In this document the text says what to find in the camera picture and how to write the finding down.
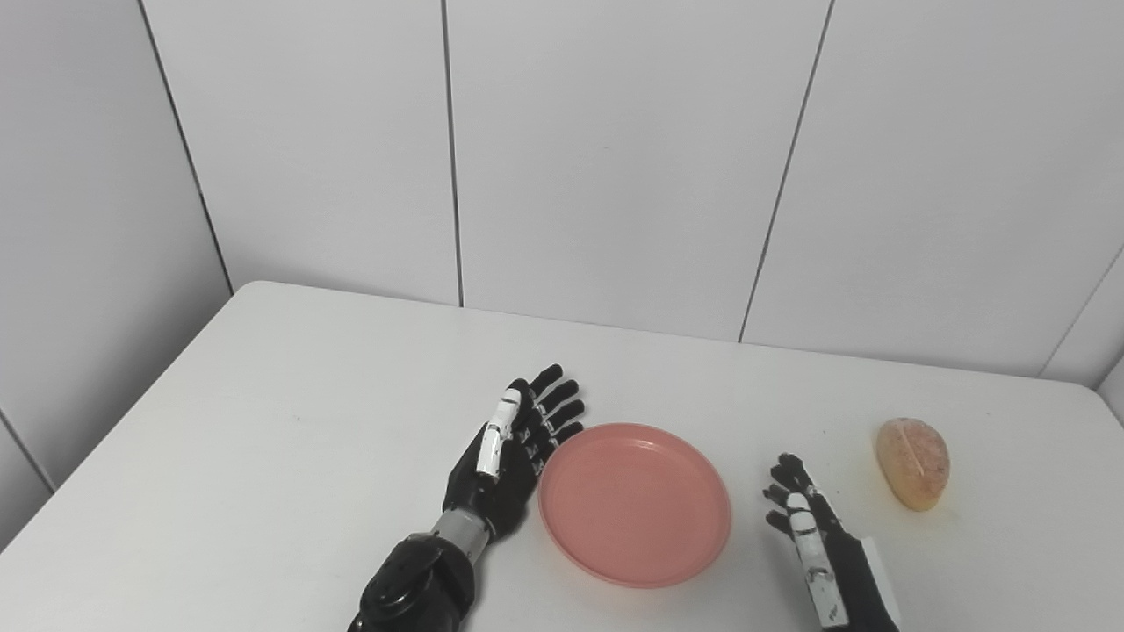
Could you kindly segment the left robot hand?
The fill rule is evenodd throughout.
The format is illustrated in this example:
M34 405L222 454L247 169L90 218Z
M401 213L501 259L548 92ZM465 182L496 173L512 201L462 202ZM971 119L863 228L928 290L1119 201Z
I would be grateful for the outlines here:
M495 543L522 525L551 455L582 432L580 386L558 363L518 377L495 405L447 478L443 511L482 520Z

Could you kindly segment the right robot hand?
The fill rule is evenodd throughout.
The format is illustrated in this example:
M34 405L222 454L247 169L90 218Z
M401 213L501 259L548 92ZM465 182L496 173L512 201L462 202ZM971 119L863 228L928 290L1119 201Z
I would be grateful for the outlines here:
M900 608L874 540L843 529L800 457L778 455L770 475L763 496L776 509L765 521L795 545L819 628L899 631Z

